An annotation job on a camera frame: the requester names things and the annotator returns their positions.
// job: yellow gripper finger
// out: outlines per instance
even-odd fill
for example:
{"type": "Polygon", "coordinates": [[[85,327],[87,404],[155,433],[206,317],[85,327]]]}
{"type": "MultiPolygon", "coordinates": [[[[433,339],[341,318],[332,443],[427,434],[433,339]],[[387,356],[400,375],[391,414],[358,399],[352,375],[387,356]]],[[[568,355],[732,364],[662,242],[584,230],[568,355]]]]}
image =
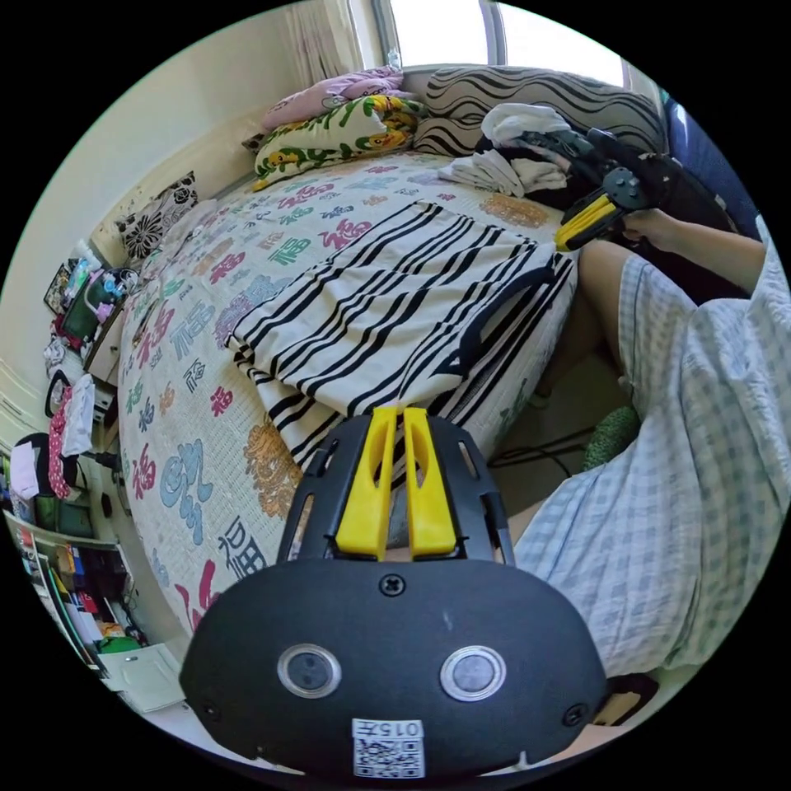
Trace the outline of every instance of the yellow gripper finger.
{"type": "Polygon", "coordinates": [[[570,239],[613,212],[615,212],[615,205],[606,195],[600,195],[579,214],[575,214],[567,223],[558,228],[555,233],[555,244],[558,250],[562,253],[569,252],[568,242],[570,239]]]}
{"type": "Polygon", "coordinates": [[[348,555],[384,559],[390,526],[396,418],[395,406],[380,407],[373,411],[363,454],[349,491],[349,501],[335,537],[338,549],[348,555]],[[377,467],[380,464],[377,481],[377,467]]]}
{"type": "Polygon", "coordinates": [[[413,407],[404,410],[404,439],[411,557],[447,555],[456,547],[456,531],[428,428],[426,410],[413,407]],[[422,484],[418,483],[418,466],[423,474],[422,484]]]}

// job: water bottle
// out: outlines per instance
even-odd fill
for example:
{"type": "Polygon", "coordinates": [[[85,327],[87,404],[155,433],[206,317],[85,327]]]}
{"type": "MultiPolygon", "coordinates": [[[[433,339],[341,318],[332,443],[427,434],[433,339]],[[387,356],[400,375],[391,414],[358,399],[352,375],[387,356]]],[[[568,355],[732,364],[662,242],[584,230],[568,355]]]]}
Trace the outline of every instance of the water bottle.
{"type": "Polygon", "coordinates": [[[387,53],[387,65],[398,71],[401,70],[401,54],[397,49],[391,49],[387,53]]]}

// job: curtain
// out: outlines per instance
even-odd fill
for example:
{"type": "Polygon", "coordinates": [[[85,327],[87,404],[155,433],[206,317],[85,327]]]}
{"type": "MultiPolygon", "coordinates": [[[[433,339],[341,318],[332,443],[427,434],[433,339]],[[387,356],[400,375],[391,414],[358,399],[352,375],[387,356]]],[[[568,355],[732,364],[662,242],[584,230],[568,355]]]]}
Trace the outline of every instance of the curtain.
{"type": "Polygon", "coordinates": [[[301,88],[363,68],[349,0],[300,0],[283,11],[301,88]]]}
{"type": "Polygon", "coordinates": [[[660,115],[664,112],[664,98],[662,88],[657,85],[650,77],[646,77],[639,69],[631,63],[623,61],[624,64],[624,88],[627,91],[634,91],[641,96],[649,98],[657,108],[660,115]]]}

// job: hand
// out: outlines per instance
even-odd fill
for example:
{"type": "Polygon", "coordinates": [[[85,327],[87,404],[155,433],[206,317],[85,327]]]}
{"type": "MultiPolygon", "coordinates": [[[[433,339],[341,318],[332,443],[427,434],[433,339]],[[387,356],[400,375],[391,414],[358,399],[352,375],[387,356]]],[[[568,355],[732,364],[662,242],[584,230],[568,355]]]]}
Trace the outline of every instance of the hand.
{"type": "Polygon", "coordinates": [[[678,236],[678,222],[658,208],[626,214],[624,237],[629,241],[645,238],[658,250],[673,252],[678,236]]]}

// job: bookshelf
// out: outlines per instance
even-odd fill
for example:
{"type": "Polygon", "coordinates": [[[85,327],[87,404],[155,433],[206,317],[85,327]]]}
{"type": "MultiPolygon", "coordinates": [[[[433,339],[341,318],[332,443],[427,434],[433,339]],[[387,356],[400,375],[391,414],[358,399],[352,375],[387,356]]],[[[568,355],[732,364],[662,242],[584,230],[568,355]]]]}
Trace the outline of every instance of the bookshelf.
{"type": "MultiPolygon", "coordinates": [[[[115,612],[123,607],[124,592],[129,589],[131,577],[122,556],[116,552],[117,546],[95,539],[76,539],[71,543],[67,536],[49,534],[8,512],[3,516],[42,605],[81,661],[106,677],[100,644],[107,638],[127,636],[115,612]],[[97,557],[93,555],[91,562],[84,564],[83,555],[91,550],[114,552],[118,557],[106,567],[98,567],[97,557]],[[97,583],[99,575],[115,581],[115,595],[102,595],[107,586],[97,583]],[[122,577],[123,587],[118,581],[122,577]]],[[[138,643],[147,644],[142,635],[138,643]]]]}

